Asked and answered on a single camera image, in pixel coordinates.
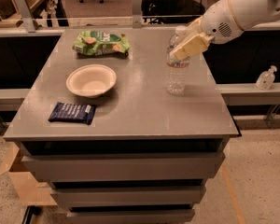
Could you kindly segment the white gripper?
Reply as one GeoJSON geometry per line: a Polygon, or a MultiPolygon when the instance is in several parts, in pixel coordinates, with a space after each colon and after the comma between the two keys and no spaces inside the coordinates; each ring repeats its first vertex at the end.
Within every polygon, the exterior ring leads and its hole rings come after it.
{"type": "Polygon", "coordinates": [[[170,58],[182,61],[205,52],[210,43],[225,44],[239,37],[244,30],[235,18],[231,1],[219,0],[187,26],[187,35],[171,52],[170,58]]]}

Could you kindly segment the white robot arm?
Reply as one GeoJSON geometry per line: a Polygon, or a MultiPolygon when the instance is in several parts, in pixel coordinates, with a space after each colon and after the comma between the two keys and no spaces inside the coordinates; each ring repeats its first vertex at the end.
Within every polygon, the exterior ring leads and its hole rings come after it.
{"type": "Polygon", "coordinates": [[[187,27],[170,57],[184,60],[205,52],[211,43],[225,44],[255,25],[278,20],[280,0],[219,0],[187,27]]]}

